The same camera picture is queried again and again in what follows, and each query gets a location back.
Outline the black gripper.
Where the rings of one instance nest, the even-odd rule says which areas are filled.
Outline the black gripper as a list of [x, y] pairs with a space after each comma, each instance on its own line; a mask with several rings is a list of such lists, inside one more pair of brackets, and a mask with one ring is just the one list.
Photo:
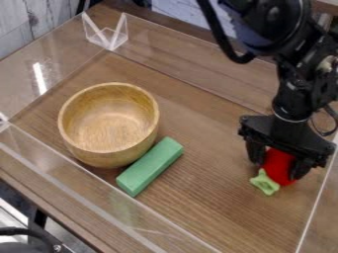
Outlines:
[[246, 141], [251, 162], [263, 164], [267, 148], [275, 148], [295, 157], [289, 169], [290, 180], [299, 180], [315, 165], [325, 165], [335, 144], [321, 137], [307, 122], [291, 123], [275, 115], [242, 116], [239, 135]]

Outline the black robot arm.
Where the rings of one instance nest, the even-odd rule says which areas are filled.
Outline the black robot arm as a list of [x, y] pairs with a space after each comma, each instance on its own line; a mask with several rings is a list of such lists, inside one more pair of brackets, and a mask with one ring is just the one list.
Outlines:
[[338, 37], [318, 25], [310, 0], [218, 0], [233, 19], [237, 38], [255, 56], [277, 63], [279, 88], [273, 113], [241, 118], [239, 134], [253, 163], [267, 160], [267, 149], [293, 156], [290, 180], [327, 163], [335, 144], [313, 123], [323, 110], [338, 128]]

